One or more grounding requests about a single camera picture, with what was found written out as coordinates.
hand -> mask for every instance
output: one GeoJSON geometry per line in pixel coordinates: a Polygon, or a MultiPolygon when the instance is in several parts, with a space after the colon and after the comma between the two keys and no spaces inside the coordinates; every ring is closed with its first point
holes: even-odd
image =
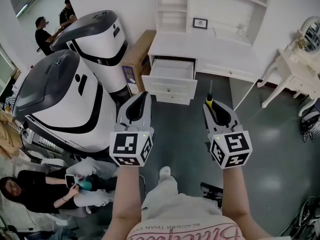
{"type": "Polygon", "coordinates": [[[68,20],[68,22],[72,24],[72,23],[74,23],[76,20],[77,20],[77,16],[76,16],[76,15],[73,15],[73,16],[68,20]]]}
{"type": "Polygon", "coordinates": [[[68,200],[79,194],[79,185],[73,184],[67,194],[68,200]]]}

screwdriver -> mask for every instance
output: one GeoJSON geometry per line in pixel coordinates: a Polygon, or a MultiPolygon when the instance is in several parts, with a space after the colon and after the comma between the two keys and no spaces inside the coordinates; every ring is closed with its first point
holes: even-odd
{"type": "Polygon", "coordinates": [[[208,104],[208,106],[212,109],[212,102],[214,101],[214,99],[212,98],[212,80],[210,81],[210,89],[209,92],[206,96],[206,100],[205,103],[208,104]]]}

white cloth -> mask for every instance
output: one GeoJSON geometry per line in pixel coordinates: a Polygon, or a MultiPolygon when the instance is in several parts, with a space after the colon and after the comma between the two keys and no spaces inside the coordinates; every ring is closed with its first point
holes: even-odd
{"type": "MultiPolygon", "coordinates": [[[[117,167],[111,162],[97,161],[92,157],[87,157],[81,162],[70,166],[66,169],[66,174],[81,175],[83,177],[95,174],[102,179],[111,178],[116,172],[117,167]]],[[[86,206],[105,206],[109,202],[113,202],[115,191],[106,192],[104,189],[97,191],[87,191],[80,189],[79,194],[73,197],[74,204],[78,207],[86,206]]]]}
{"type": "Polygon", "coordinates": [[[109,202],[113,202],[115,191],[106,192],[104,189],[97,191],[80,190],[79,194],[73,197],[74,204],[78,207],[85,206],[105,206],[109,202]]]}
{"type": "Polygon", "coordinates": [[[95,174],[100,178],[107,180],[113,177],[117,167],[111,162],[96,161],[92,157],[87,157],[81,162],[66,169],[66,174],[81,175],[83,177],[95,174]]]}
{"type": "Polygon", "coordinates": [[[221,215],[218,202],[203,197],[178,194],[178,184],[172,176],[162,176],[142,204],[142,220],[203,218],[221,215]]]}
{"type": "MultiPolygon", "coordinates": [[[[290,237],[277,238],[290,240],[290,237]]],[[[146,196],[142,204],[142,222],[126,239],[244,240],[244,237],[233,220],[222,216],[216,201],[178,194],[176,180],[164,176],[146,196]]]]}

sneaker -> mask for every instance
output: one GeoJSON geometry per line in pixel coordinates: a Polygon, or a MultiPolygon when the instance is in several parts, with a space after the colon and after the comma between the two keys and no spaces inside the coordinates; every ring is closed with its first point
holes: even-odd
{"type": "Polygon", "coordinates": [[[160,178],[163,176],[170,176],[170,175],[171,175],[171,169],[169,166],[165,166],[160,169],[160,172],[159,172],[160,178]]]}

white pants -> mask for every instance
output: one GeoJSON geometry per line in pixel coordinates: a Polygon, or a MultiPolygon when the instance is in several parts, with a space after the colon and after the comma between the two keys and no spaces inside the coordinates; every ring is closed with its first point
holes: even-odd
{"type": "MultiPolygon", "coordinates": [[[[92,157],[87,157],[81,162],[66,169],[66,174],[81,175],[83,177],[95,174],[102,179],[109,179],[116,172],[115,164],[105,161],[96,161],[92,157]]],[[[87,191],[80,189],[79,194],[73,197],[74,204],[78,207],[86,206],[105,206],[113,202],[115,191],[106,192],[104,189],[97,191],[87,191]]]]}
{"type": "Polygon", "coordinates": [[[172,176],[162,176],[142,204],[142,220],[195,219],[221,215],[218,202],[203,197],[178,193],[178,184],[172,176]]]}

